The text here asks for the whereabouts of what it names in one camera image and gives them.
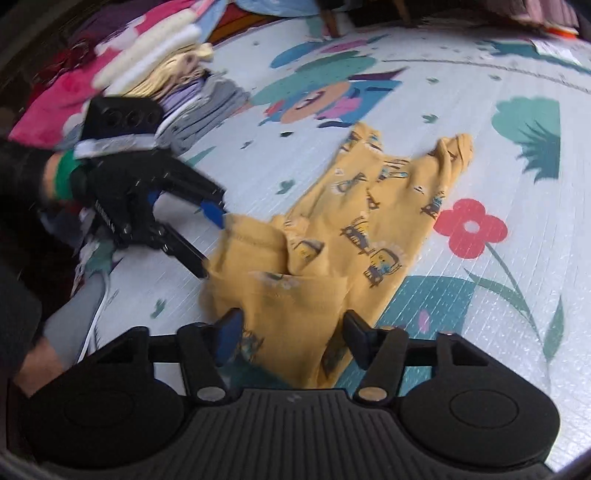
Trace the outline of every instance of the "fabric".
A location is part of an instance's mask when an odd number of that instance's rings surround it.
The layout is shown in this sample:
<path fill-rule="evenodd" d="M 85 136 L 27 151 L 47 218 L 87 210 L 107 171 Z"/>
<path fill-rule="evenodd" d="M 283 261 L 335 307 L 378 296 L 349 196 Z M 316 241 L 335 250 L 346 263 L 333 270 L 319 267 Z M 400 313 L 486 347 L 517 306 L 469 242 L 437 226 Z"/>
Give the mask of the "fabric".
<path fill-rule="evenodd" d="M 174 87 L 191 81 L 197 74 L 203 74 L 200 62 L 211 60 L 212 56 L 213 49 L 210 44 L 174 53 L 158 65 L 141 83 L 124 94 L 125 96 L 152 97 L 158 100 Z"/>
<path fill-rule="evenodd" d="M 8 376 L 20 367 L 40 322 L 67 301 L 72 285 L 71 249 L 37 217 L 51 155 L 0 139 L 0 370 Z"/>
<path fill-rule="evenodd" d="M 127 23 L 161 4 L 163 0 L 127 0 L 120 4 L 108 4 L 88 18 L 70 37 L 70 45 L 81 38 L 103 41 Z"/>
<path fill-rule="evenodd" d="M 214 73 L 210 75 L 205 84 L 203 85 L 203 89 L 201 93 L 196 95 L 195 97 L 187 100 L 181 106 L 179 106 L 176 110 L 172 111 L 168 116 L 166 116 L 156 130 L 156 138 L 164 136 L 161 141 L 163 144 L 170 145 L 170 137 L 166 139 L 166 130 L 168 127 L 179 117 L 181 116 L 186 110 L 191 107 L 197 105 L 204 105 L 209 101 L 209 97 L 211 97 L 214 87 L 217 82 L 225 82 L 227 79 L 221 73 Z"/>
<path fill-rule="evenodd" d="M 201 43 L 210 41 L 213 31 L 217 29 L 227 8 L 231 6 L 232 4 L 228 5 L 228 0 L 215 0 L 203 16 L 195 22 L 201 28 Z"/>
<path fill-rule="evenodd" d="M 95 45 L 94 40 L 81 38 L 72 47 L 59 52 L 48 66 L 33 77 L 33 89 L 27 100 L 27 107 L 53 85 L 60 75 L 78 69 L 92 61 L 96 57 Z"/>
<path fill-rule="evenodd" d="M 315 0 L 236 0 L 237 6 L 247 12 L 275 17 L 308 17 L 318 15 L 318 4 Z M 363 6 L 362 0 L 347 0 L 343 10 L 351 10 Z"/>
<path fill-rule="evenodd" d="M 31 349 L 41 303 L 0 262 L 0 372 L 12 377 Z"/>
<path fill-rule="evenodd" d="M 573 8 L 563 0 L 487 0 L 488 10 L 516 20 L 527 20 L 537 24 L 546 22 L 577 27 L 579 22 Z"/>
<path fill-rule="evenodd" d="M 158 137 L 158 145 L 170 146 L 177 155 L 186 152 L 205 133 L 244 105 L 248 95 L 233 81 L 226 79 L 215 82 L 206 98 L 207 101 L 184 110 Z"/>
<path fill-rule="evenodd" d="M 350 360 L 342 315 L 375 324 L 471 160 L 467 134 L 410 161 L 384 154 L 379 133 L 357 124 L 287 215 L 226 216 L 207 262 L 216 315 L 244 310 L 253 363 L 296 388 L 332 387 Z"/>
<path fill-rule="evenodd" d="M 197 44 L 201 31 L 191 23 L 194 19 L 194 12 L 186 9 L 160 22 L 101 70 L 93 87 L 108 87 L 107 95 L 128 92 L 171 53 Z"/>
<path fill-rule="evenodd" d="M 182 88 L 175 90 L 173 93 L 161 99 L 160 105 L 164 109 L 164 115 L 166 116 L 168 113 L 176 110 L 188 99 L 201 92 L 204 83 L 205 81 L 202 78 L 198 78 L 193 83 L 183 86 Z"/>
<path fill-rule="evenodd" d="M 43 336 L 56 351 L 64 369 L 79 362 L 86 353 L 105 292 L 103 276 L 92 275 L 68 303 L 47 319 Z"/>
<path fill-rule="evenodd" d="M 9 138 L 25 145 L 52 148 L 84 118 L 85 104 L 99 90 L 92 87 L 94 76 L 109 65 L 141 34 L 161 20 L 191 7 L 194 0 L 170 0 L 130 22 L 126 29 L 95 48 L 97 58 L 85 67 L 61 75 L 43 92 L 13 127 Z"/>
<path fill-rule="evenodd" d="M 242 89 L 238 90 L 232 95 L 224 104 L 220 105 L 219 108 L 214 109 L 195 123 L 190 123 L 192 118 L 192 112 L 187 112 L 187 123 L 188 126 L 181 129 L 179 127 L 173 135 L 173 140 L 170 144 L 171 150 L 175 155 L 182 155 L 188 151 L 199 139 L 203 138 L 212 129 L 220 125 L 226 118 L 230 117 L 240 107 L 248 101 L 249 95 Z"/>
<path fill-rule="evenodd" d="M 37 203 L 45 166 L 52 155 L 49 150 L 0 138 L 0 196 L 18 199 L 27 207 Z"/>
<path fill-rule="evenodd" d="M 152 98 L 154 98 L 154 100 L 157 100 L 157 101 L 163 101 L 164 99 L 168 98 L 170 95 L 173 95 L 174 93 L 176 93 L 180 90 L 183 90 L 187 87 L 193 86 L 196 83 L 200 84 L 200 87 L 199 87 L 199 92 L 200 92 L 201 89 L 203 88 L 203 85 L 205 84 L 205 80 L 207 80 L 208 77 L 209 77 L 209 72 L 202 67 L 198 67 L 198 68 L 194 69 L 188 75 L 184 75 L 182 77 L 179 77 L 178 79 L 174 79 L 174 81 L 176 83 L 168 82 L 161 90 L 156 92 Z"/>

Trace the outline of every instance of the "green wristband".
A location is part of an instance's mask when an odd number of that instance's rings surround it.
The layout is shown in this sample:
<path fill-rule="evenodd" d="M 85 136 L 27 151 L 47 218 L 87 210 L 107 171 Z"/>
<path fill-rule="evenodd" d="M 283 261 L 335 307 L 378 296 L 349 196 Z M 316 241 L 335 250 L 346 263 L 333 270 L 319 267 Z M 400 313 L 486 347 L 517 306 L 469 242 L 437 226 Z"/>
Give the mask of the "green wristband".
<path fill-rule="evenodd" d="M 57 165 L 56 178 L 54 179 L 57 200 L 72 200 L 70 175 L 81 163 L 80 160 L 74 158 L 73 150 L 68 150 L 60 159 Z"/>

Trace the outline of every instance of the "gray folded cloth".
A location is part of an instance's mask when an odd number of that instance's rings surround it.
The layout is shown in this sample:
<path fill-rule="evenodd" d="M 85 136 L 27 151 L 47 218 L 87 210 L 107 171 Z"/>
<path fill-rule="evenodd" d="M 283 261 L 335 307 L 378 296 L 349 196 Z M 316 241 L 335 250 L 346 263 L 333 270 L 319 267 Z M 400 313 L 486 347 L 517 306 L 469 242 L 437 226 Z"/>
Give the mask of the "gray folded cloth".
<path fill-rule="evenodd" d="M 220 108 L 215 109 L 205 118 L 188 124 L 185 128 L 179 129 L 173 136 L 173 141 L 170 148 L 174 153 L 180 155 L 188 151 L 201 137 L 207 132 L 216 128 L 226 118 L 231 116 L 236 110 L 243 106 L 248 101 L 249 95 L 242 89 L 239 89 L 230 99 L 226 101 Z M 192 117 L 192 112 L 187 112 L 189 123 Z"/>
<path fill-rule="evenodd" d="M 157 139 L 158 145 L 170 147 L 180 155 L 189 150 L 197 140 L 218 126 L 243 106 L 249 95 L 228 79 L 218 78 L 205 92 L 204 101 L 187 108 Z"/>

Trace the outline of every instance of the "pink towel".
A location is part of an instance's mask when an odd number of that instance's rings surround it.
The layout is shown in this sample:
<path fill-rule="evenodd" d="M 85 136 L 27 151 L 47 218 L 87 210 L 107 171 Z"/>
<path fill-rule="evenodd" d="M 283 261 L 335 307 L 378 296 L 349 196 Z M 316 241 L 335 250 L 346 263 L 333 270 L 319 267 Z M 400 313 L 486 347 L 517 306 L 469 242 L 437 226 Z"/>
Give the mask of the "pink towel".
<path fill-rule="evenodd" d="M 207 9 L 204 4 L 210 3 L 210 0 L 170 0 L 130 22 L 126 35 L 129 36 L 129 29 L 133 28 L 132 37 L 137 38 L 170 15 L 186 8 L 204 11 Z M 91 87 L 93 77 L 125 47 L 129 45 L 120 46 L 116 37 L 111 37 L 107 48 L 94 61 L 60 76 L 31 104 L 10 132 L 9 139 L 34 147 L 53 148 L 64 133 L 82 121 L 84 103 L 100 93 Z"/>

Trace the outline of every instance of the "floor mat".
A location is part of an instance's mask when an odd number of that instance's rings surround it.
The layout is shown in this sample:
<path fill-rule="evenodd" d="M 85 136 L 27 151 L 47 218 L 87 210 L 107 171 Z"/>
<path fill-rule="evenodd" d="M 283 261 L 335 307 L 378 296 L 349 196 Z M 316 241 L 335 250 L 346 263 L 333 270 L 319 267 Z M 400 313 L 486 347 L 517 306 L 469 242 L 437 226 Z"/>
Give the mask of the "floor mat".
<path fill-rule="evenodd" d="M 354 33 L 341 20 L 339 40 L 323 41 L 312 18 L 219 46 L 213 68 L 250 91 L 250 108 L 183 158 L 227 188 L 229 211 L 268 220 L 315 182 L 361 118 L 395 155 L 472 134 L 474 161 L 379 325 L 416 338 L 461 332 L 549 394 L 562 425 L 548 464 L 559 468 L 591 446 L 591 53 L 569 44 L 574 64 L 540 56 L 519 33 Z M 219 231 L 195 207 L 163 196 L 155 212 L 205 254 L 215 248 Z M 111 275 L 98 345 L 135 325 L 160 335 L 210 321 L 202 285 L 162 252 L 130 249 Z M 427 374 L 409 372 L 404 388 Z M 177 366 L 157 365 L 157 375 L 182 390 Z M 361 376 L 352 364 L 338 386 Z"/>

